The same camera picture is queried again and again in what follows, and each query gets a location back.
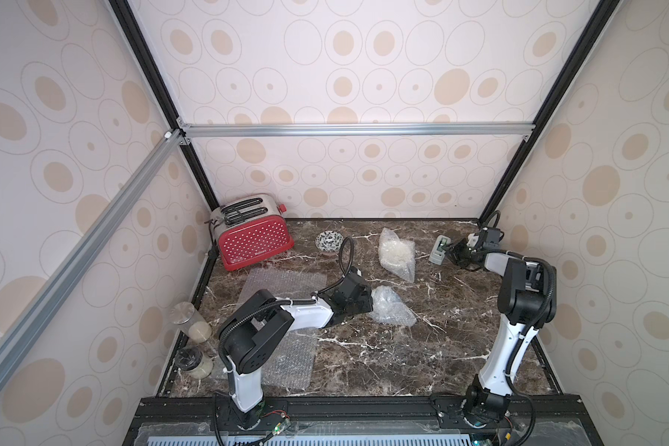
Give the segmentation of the black white patterned bowl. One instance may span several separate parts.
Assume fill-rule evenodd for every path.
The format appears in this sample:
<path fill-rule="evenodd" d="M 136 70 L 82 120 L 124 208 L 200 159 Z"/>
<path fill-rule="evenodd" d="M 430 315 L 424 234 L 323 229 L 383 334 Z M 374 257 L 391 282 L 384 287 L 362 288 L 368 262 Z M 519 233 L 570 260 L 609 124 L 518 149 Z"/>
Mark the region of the black white patterned bowl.
<path fill-rule="evenodd" d="M 335 230 L 325 230 L 315 238 L 316 248 L 327 255 L 335 255 L 344 241 L 345 237 Z"/>

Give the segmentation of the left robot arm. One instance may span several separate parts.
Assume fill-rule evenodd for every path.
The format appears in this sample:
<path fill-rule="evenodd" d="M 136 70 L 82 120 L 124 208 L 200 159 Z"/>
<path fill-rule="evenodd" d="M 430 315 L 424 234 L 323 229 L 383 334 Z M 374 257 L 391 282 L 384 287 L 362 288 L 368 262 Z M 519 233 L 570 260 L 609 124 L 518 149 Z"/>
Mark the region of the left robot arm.
<path fill-rule="evenodd" d="M 264 408 L 261 368 L 288 333 L 328 328 L 373 310 L 371 285 L 355 267 L 309 298 L 275 297 L 267 289 L 254 293 L 217 333 L 230 412 L 238 426 L 252 429 L 259 422 Z"/>

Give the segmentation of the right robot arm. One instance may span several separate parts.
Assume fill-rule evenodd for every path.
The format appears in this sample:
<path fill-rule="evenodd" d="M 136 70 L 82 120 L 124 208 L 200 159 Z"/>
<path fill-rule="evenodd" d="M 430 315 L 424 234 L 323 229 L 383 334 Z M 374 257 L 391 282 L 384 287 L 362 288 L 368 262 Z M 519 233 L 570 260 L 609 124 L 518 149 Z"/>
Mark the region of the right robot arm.
<path fill-rule="evenodd" d="M 525 351 L 557 311 L 557 271 L 546 260 L 500 247 L 503 232 L 484 227 L 445 249 L 461 269 L 486 269 L 501 276 L 497 308 L 501 314 L 494 346 L 466 390 L 462 412 L 472 427 L 505 417 L 510 399 L 522 395 L 515 379 Z"/>

